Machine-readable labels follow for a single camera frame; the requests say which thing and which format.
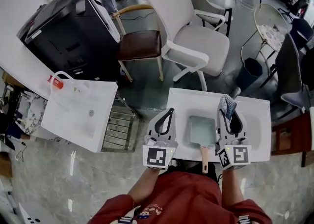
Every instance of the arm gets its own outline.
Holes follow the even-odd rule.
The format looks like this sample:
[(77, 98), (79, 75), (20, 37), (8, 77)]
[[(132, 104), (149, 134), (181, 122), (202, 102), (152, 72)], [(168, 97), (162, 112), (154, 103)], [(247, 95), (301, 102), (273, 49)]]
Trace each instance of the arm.
[(228, 208), (244, 201), (236, 170), (224, 170), (222, 179), (222, 206)]
[(235, 216), (242, 219), (243, 223), (272, 223), (267, 214), (254, 201), (244, 200), (236, 170), (223, 171), (222, 207), (233, 212)]
[(140, 205), (140, 203), (148, 198), (153, 192), (158, 175), (158, 169), (146, 169), (136, 184), (131, 188), (128, 195)]
[(219, 23), (219, 25), (217, 27), (215, 27), (214, 30), (219, 29), (226, 21), (225, 16), (223, 16), (221, 14), (209, 13), (209, 12), (201, 11), (201, 10), (198, 10), (198, 9), (195, 9), (194, 12), (195, 12), (195, 15), (205, 15), (205, 16), (208, 16), (208, 17), (219, 19), (220, 23)]
[(192, 73), (205, 67), (209, 61), (209, 56), (207, 54), (185, 48), (183, 46), (175, 44), (174, 42), (170, 40), (167, 40), (166, 44), (161, 48), (161, 53), (165, 59), (168, 59), (173, 62), (176, 62), (176, 61), (169, 59), (168, 56), (166, 55), (169, 50), (174, 50), (174, 51), (179, 52), (181, 57), (194, 58), (195, 66), (188, 66), (189, 71)]
[(140, 204), (151, 195), (158, 175), (159, 170), (146, 169), (127, 195), (108, 199), (88, 224), (111, 223), (129, 214), (136, 204)]

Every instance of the wooden handle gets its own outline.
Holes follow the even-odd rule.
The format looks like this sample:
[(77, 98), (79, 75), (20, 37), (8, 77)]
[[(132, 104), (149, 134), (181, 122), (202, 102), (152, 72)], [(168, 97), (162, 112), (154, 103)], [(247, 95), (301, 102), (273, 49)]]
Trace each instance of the wooden handle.
[(201, 146), (201, 154), (202, 154), (202, 173), (207, 174), (208, 173), (208, 147)]
[(151, 5), (147, 5), (147, 4), (136, 4), (136, 5), (131, 5), (131, 6), (127, 6), (125, 8), (122, 8), (121, 10), (119, 10), (118, 12), (114, 13), (112, 15), (113, 18), (117, 17), (120, 14), (124, 14), (124, 13), (128, 13), (128, 12), (132, 12), (132, 11), (137, 11), (137, 10), (143, 10), (143, 9), (154, 9)]

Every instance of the white chair base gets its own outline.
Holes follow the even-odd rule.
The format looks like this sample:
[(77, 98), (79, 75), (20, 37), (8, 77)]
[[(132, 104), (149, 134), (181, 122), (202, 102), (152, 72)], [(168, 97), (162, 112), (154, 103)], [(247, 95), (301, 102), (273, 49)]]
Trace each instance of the white chair base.
[[(173, 81), (174, 82), (177, 82), (182, 76), (184, 76), (185, 74), (187, 74), (189, 71), (188, 68), (185, 68), (183, 71), (179, 72), (178, 74), (176, 74), (174, 77), (173, 77)], [(196, 71), (199, 78), (200, 78), (200, 81), (201, 81), (201, 86), (202, 86), (202, 91), (207, 91), (207, 85), (206, 85), (206, 81), (205, 81), (205, 77), (204, 77), (204, 73), (202, 71), (199, 71), (197, 70)]]

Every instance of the wooden chair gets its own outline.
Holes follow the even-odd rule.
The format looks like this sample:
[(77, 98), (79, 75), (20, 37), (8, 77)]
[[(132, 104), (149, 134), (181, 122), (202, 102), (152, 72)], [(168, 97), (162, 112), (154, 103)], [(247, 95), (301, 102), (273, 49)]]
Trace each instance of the wooden chair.
[(146, 4), (131, 5), (113, 14), (113, 18), (117, 20), (123, 35), (119, 43), (116, 58), (130, 82), (132, 82), (133, 79), (123, 61), (156, 58), (159, 69), (159, 79), (163, 81), (160, 32), (157, 30), (146, 30), (127, 34), (120, 19), (121, 14), (144, 9), (153, 9), (153, 7)]

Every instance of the armrest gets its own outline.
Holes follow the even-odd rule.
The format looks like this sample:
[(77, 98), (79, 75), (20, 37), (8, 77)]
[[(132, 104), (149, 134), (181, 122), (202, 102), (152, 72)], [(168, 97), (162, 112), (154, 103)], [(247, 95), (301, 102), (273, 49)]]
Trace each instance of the armrest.
[(217, 30), (218, 28), (220, 28), (220, 27), (225, 23), (225, 21), (226, 21), (225, 16), (223, 16), (223, 15), (221, 15), (221, 14), (208, 13), (208, 12), (201, 11), (201, 10), (197, 10), (197, 9), (195, 9), (194, 12), (195, 12), (195, 15), (201, 14), (201, 15), (205, 15), (205, 16), (208, 16), (208, 17), (213, 17), (213, 18), (220, 19), (220, 20), (221, 20), (221, 23), (215, 28), (215, 30)]
[(184, 56), (194, 57), (197, 59), (198, 64), (195, 67), (187, 66), (189, 68), (190, 72), (195, 72), (201, 68), (204, 68), (208, 64), (209, 56), (207, 54), (202, 53), (202, 52), (198, 52), (196, 50), (182, 47), (178, 44), (173, 43), (170, 40), (167, 40), (165, 46), (162, 47), (162, 49), (161, 49), (162, 55), (166, 56), (167, 52), (170, 49), (179, 52), (183, 57)]

